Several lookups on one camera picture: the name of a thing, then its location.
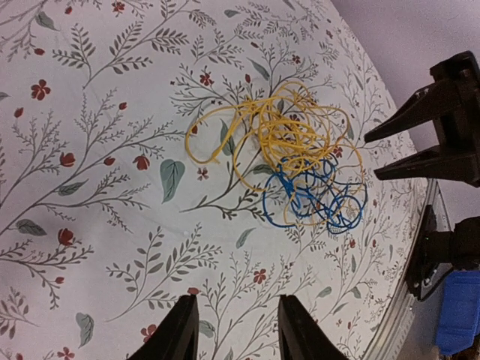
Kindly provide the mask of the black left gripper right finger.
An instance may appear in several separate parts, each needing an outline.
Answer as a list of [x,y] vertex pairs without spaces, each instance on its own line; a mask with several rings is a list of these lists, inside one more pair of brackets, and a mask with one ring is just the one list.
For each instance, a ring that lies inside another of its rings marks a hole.
[[347,360],[296,296],[280,297],[277,322],[281,359]]

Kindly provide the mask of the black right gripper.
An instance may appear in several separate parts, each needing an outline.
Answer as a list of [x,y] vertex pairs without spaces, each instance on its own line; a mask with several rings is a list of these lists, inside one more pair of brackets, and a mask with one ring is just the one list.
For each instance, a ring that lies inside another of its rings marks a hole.
[[441,179],[479,187],[479,65],[470,51],[430,69],[435,80],[364,135],[371,143],[433,119],[438,148],[428,148],[374,170],[379,180]]

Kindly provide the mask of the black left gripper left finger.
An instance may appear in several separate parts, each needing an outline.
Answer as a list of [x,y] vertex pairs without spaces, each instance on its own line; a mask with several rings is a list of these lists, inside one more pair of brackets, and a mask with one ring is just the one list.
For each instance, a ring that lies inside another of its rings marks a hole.
[[195,295],[182,295],[150,338],[130,360],[193,360],[197,358],[199,311]]

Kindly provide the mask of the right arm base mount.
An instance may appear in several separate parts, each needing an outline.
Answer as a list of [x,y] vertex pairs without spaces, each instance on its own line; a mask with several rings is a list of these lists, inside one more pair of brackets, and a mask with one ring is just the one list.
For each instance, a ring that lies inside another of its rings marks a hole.
[[[428,290],[422,289],[441,264],[451,268]],[[432,205],[422,215],[412,256],[406,268],[408,291],[419,301],[426,301],[446,277],[455,270],[472,271],[479,268],[479,218],[468,217],[456,223],[453,230],[438,230]]]

